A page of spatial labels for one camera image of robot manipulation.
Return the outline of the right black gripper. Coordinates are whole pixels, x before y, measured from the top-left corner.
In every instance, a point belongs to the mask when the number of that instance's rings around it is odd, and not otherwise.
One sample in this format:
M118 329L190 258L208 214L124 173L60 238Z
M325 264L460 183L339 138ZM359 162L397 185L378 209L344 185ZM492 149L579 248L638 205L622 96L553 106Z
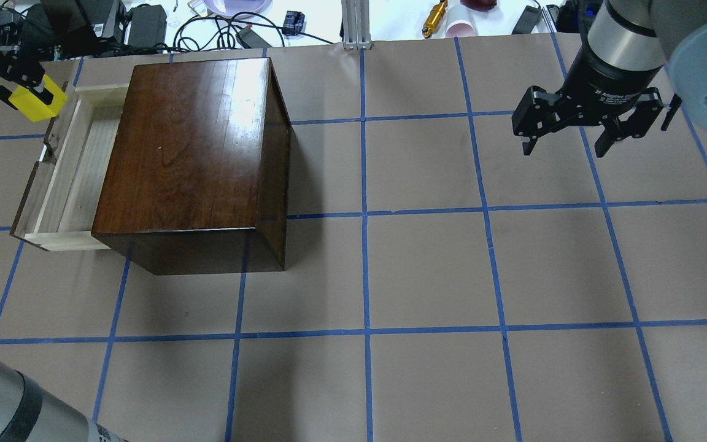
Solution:
M522 137L522 152L530 156L538 139L567 126L600 126L594 143L597 158L631 135L625 113L646 109L657 114L664 106L659 89L650 83L659 70L632 72L603 61L583 43L561 87L555 92L533 85L525 90L512 115L512 131Z

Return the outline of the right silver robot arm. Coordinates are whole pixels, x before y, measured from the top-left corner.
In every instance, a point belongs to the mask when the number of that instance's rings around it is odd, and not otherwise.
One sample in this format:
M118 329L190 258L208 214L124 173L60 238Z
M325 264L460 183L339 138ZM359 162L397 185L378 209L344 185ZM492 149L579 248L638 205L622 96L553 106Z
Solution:
M707 130L707 1L605 1L562 86L528 87L512 115L523 154L538 139L568 126L602 126L595 154L646 135L663 107L651 86L665 68L674 96L662 123L677 109Z

